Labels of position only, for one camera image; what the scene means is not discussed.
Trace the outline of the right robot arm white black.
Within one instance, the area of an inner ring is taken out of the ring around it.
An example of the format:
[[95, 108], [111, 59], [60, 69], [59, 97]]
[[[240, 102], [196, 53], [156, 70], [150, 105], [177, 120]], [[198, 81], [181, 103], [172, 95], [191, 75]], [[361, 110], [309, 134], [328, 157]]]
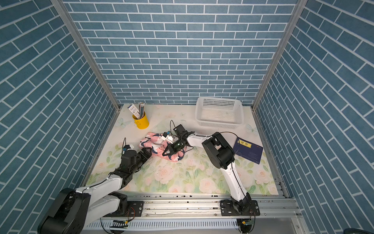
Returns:
[[242, 185], [235, 166], [234, 150], [221, 133], [212, 135], [199, 135], [187, 131], [182, 125], [178, 125], [171, 131], [161, 135], [162, 140], [167, 141], [163, 156], [172, 156], [188, 147], [202, 147], [210, 162], [221, 170], [228, 184], [230, 196], [233, 202], [240, 208], [248, 206], [252, 199]]

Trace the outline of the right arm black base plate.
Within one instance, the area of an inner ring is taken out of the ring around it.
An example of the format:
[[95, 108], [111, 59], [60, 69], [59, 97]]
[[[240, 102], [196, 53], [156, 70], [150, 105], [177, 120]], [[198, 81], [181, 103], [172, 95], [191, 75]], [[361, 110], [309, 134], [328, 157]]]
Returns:
[[240, 202], [225, 199], [220, 201], [222, 216], [259, 216], [260, 210], [256, 200], [248, 202], [244, 199]]

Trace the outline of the aluminium mounting rail frame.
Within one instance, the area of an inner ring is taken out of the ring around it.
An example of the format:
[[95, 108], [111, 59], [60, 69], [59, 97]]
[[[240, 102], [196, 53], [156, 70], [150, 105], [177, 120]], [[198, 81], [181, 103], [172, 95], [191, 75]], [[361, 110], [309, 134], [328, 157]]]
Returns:
[[[259, 216], [222, 216], [220, 201], [232, 200], [228, 195], [172, 195], [137, 194], [127, 196], [128, 201], [143, 201], [141, 217], [135, 219], [236, 219], [241, 233], [256, 233], [264, 228], [267, 232], [308, 233], [301, 210], [295, 199], [283, 196], [251, 196], [259, 206]], [[133, 220], [128, 217], [102, 217], [123, 220], [125, 224]]]

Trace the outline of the pens in cup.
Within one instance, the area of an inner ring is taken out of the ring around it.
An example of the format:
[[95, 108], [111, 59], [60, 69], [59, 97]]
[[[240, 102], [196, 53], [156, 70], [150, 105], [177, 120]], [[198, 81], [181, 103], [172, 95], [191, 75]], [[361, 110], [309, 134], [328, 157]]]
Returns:
[[139, 119], [142, 119], [144, 117], [144, 106], [145, 106], [145, 103], [143, 102], [140, 102], [139, 103]]

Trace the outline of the dark blue booklet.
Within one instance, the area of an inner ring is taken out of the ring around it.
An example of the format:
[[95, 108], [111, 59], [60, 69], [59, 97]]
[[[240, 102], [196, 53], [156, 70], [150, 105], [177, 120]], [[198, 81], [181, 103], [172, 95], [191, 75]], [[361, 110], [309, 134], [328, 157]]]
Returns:
[[238, 137], [235, 141], [233, 151], [236, 155], [245, 158], [255, 164], [260, 164], [263, 147]]

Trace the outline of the white plastic mesh basket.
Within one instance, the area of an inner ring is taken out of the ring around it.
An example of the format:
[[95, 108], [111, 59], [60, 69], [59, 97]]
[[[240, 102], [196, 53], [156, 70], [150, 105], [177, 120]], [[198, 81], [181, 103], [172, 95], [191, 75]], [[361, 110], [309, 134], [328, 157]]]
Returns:
[[244, 124], [243, 105], [237, 99], [199, 97], [195, 119], [200, 126], [236, 129]]

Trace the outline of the floral table mat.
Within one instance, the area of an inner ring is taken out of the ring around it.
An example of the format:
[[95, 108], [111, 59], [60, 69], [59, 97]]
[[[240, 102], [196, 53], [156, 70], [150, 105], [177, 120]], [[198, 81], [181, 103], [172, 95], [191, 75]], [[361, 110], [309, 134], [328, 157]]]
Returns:
[[[131, 112], [127, 108], [121, 110], [87, 184], [103, 180], [120, 165], [124, 142], [138, 149], [140, 141], [147, 133], [163, 133], [173, 125], [183, 125], [186, 130], [199, 135], [211, 135], [217, 131], [216, 128], [198, 124], [195, 107], [192, 105], [147, 105], [145, 111], [150, 124], [147, 129], [140, 130]], [[262, 155], [258, 164], [237, 156], [235, 165], [243, 186], [251, 195], [279, 193], [266, 155]], [[229, 186], [222, 172], [211, 164], [204, 149], [190, 147], [180, 162], [151, 157], [141, 170], [133, 175], [125, 191], [227, 194]]]

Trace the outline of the yellow pen cup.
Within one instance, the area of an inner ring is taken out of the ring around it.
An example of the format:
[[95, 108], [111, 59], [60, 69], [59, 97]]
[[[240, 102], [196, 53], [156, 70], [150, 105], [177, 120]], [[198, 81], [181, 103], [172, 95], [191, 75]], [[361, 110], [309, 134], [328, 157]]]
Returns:
[[138, 129], [143, 130], [143, 129], [147, 129], [148, 128], [149, 121], [147, 119], [146, 113], [144, 113], [144, 116], [141, 119], [137, 119], [135, 115], [132, 115], [132, 118], [133, 118], [134, 123], [135, 123], [135, 125], [137, 126]]

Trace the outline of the white paper card in cup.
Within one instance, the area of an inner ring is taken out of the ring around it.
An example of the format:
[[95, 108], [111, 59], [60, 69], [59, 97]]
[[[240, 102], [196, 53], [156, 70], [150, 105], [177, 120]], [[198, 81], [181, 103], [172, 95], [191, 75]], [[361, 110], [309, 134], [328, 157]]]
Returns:
[[135, 116], [136, 119], [140, 119], [140, 111], [134, 104], [128, 106], [128, 110]]

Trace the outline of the pink shark print shorts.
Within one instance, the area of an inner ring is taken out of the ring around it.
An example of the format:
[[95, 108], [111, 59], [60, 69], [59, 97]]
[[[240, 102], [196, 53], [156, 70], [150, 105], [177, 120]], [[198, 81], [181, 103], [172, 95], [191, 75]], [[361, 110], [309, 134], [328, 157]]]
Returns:
[[[171, 157], [163, 157], [162, 156], [162, 153], [164, 152], [165, 148], [169, 144], [170, 144], [169, 142], [161, 139], [161, 134], [148, 132], [148, 134], [145, 136], [145, 138], [140, 140], [139, 147], [141, 149], [146, 148], [146, 147], [150, 147], [152, 149], [152, 156], [154, 156], [154, 157], [160, 157], [162, 159], [165, 159], [165, 160], [168, 160], [168, 161], [171, 161], [171, 162], [181, 161], [182, 159], [172, 159], [172, 156]], [[183, 151], [183, 158], [184, 158], [184, 155], [186, 154], [187, 148], [185, 147], [181, 151]]]

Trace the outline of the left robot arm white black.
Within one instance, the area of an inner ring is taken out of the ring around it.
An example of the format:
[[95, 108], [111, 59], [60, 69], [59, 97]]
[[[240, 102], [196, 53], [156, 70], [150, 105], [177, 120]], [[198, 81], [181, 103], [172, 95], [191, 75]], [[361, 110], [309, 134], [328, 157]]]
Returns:
[[125, 147], [121, 164], [103, 181], [77, 189], [61, 190], [38, 226], [39, 234], [79, 234], [92, 222], [108, 217], [129, 220], [142, 215], [144, 202], [128, 201], [120, 190], [152, 156], [151, 148], [139, 152]]

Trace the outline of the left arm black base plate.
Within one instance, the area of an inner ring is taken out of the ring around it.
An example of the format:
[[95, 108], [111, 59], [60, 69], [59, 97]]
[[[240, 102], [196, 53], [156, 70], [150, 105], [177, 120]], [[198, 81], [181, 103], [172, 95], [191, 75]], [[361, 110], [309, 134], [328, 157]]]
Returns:
[[108, 214], [108, 217], [141, 217], [143, 212], [143, 201], [126, 201], [120, 204], [117, 211]]

